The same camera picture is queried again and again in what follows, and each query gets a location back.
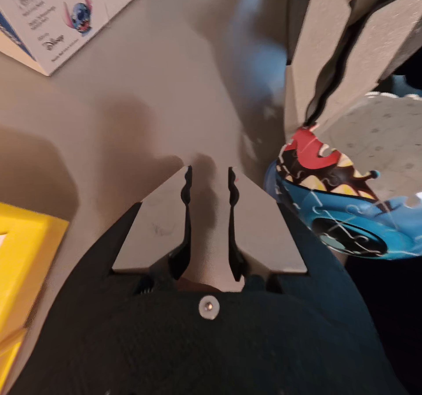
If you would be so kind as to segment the yellow plastic bin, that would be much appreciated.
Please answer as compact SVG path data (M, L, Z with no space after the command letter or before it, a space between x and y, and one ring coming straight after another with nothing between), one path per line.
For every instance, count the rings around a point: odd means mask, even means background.
M69 222L0 204L0 388L20 347L26 322Z

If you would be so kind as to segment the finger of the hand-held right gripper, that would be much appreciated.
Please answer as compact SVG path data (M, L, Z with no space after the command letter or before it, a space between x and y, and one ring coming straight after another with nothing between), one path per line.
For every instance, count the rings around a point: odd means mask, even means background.
M285 132L295 132L304 123L319 74L334 55L350 13L347 0L309 1L293 59L286 67Z
M422 0L389 0L356 22L334 57L333 76L309 103L305 126L326 129L378 83L421 20Z

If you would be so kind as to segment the blue puzzle ball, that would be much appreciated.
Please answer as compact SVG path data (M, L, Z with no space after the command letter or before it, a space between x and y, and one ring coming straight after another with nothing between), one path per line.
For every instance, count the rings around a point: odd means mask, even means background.
M422 102L371 92L330 125L308 120L287 139L274 197L326 246L398 260L422 250Z

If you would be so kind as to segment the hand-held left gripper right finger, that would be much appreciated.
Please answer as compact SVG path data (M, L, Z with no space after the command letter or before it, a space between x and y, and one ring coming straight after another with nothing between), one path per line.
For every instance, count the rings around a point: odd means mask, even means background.
M276 200L238 168L228 169L229 266L235 281L252 275L305 275L308 269Z

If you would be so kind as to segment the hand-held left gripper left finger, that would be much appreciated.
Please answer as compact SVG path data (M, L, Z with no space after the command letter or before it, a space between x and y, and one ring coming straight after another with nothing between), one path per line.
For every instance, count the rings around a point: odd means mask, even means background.
M114 261L119 274L178 281L191 258L192 166L183 166L146 196Z

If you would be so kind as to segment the printed puzzle box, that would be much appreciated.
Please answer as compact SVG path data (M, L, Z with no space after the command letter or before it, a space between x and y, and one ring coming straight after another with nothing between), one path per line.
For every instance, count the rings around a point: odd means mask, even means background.
M0 51L50 76L132 0L0 0Z

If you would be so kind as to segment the blue round ball stand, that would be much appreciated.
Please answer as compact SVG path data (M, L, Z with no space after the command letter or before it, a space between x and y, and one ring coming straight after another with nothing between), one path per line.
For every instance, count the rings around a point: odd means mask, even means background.
M277 203L283 202L284 196L284 186L282 184L281 178L278 175L277 169L277 160L274 160L268 167L264 182L263 189L276 200Z

